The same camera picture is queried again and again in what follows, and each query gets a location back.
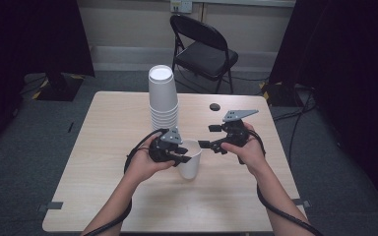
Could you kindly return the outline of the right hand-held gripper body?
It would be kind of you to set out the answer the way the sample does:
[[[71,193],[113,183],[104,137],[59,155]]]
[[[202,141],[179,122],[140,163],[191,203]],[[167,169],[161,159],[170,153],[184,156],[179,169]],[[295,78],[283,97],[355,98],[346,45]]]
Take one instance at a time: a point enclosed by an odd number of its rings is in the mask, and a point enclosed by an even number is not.
[[[225,142],[243,147],[249,138],[248,130],[242,121],[243,118],[258,113],[253,110],[228,110],[222,118],[221,128],[226,132]]]

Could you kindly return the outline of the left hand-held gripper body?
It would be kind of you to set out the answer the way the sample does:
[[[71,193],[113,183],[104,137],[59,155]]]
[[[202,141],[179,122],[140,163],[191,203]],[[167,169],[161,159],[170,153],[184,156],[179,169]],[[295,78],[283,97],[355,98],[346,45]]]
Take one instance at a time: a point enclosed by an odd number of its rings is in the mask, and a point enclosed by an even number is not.
[[[176,127],[159,129],[159,135],[149,146],[149,156],[154,162],[168,162],[174,157],[182,156],[174,151],[182,144]]]

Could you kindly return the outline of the single white paper cup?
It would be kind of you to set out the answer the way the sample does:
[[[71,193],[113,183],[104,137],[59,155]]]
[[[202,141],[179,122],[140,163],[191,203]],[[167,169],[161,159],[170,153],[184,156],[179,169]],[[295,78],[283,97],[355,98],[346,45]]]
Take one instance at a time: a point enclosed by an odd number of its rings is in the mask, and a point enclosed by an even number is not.
[[[195,140],[184,140],[182,146],[187,149],[185,156],[188,156],[189,160],[186,163],[180,163],[177,168],[183,179],[192,180],[198,174],[202,149]]]

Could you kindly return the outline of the stack of white paper cups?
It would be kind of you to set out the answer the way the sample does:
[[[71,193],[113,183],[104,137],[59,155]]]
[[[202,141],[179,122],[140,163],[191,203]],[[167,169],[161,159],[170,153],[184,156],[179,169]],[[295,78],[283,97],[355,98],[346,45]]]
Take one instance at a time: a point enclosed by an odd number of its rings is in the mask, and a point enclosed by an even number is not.
[[[156,65],[149,70],[149,102],[154,130],[178,123],[178,97],[172,70]]]

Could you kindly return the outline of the person's left hand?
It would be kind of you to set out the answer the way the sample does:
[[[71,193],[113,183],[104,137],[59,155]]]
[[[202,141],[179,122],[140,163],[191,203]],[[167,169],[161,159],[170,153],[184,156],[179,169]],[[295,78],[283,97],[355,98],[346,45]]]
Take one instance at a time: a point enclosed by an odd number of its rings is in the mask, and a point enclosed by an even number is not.
[[[174,161],[154,162],[149,156],[149,147],[156,136],[149,137],[138,148],[131,158],[131,162],[126,170],[124,177],[133,183],[140,184],[148,180],[161,170],[168,169],[174,165]]]

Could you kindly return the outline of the person's right hand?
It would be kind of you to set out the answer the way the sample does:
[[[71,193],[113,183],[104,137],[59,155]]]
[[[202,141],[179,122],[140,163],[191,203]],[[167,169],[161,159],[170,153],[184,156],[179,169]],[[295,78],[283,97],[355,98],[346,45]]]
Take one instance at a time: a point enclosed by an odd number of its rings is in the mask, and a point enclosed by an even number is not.
[[[243,147],[238,147],[229,143],[222,143],[220,146],[224,150],[238,155],[253,176],[259,177],[264,173],[265,165],[267,164],[265,155],[261,145],[253,136],[249,137],[247,143]]]

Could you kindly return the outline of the black stand base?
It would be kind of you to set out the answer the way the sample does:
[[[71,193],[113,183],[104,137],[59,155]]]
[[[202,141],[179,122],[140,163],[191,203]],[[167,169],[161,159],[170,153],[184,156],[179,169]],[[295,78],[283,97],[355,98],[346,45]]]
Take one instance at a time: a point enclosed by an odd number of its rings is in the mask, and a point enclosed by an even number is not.
[[[44,82],[32,96],[35,100],[73,101],[84,78],[78,75],[46,73]]]
[[[262,83],[260,84],[260,89],[269,106],[297,106],[296,93],[294,88],[288,87],[282,83]]]

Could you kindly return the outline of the black folding chair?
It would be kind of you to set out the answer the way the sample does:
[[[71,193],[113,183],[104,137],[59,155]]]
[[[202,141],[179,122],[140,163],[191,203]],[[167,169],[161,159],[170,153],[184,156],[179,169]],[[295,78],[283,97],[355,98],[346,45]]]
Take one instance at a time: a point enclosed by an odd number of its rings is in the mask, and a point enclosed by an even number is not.
[[[210,81],[229,84],[233,92],[231,68],[238,54],[229,49],[226,39],[214,27],[182,15],[169,19],[174,33],[174,51],[171,68],[181,66]]]

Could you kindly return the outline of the dark curtain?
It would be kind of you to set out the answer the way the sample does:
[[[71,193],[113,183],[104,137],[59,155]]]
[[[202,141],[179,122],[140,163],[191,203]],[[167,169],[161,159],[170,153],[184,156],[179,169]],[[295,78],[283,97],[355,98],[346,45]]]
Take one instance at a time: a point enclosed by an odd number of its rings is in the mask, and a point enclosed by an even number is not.
[[[35,73],[95,74],[78,0],[0,0],[0,132]]]
[[[314,88],[378,191],[378,0],[295,0],[270,81]]]

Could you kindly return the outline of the white wall socket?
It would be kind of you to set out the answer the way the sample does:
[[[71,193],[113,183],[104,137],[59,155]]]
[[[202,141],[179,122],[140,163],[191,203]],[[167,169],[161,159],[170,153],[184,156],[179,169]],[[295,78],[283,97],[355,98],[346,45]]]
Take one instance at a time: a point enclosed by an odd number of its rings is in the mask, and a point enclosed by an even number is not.
[[[170,0],[170,11],[172,13],[191,14],[193,2],[190,0]]]

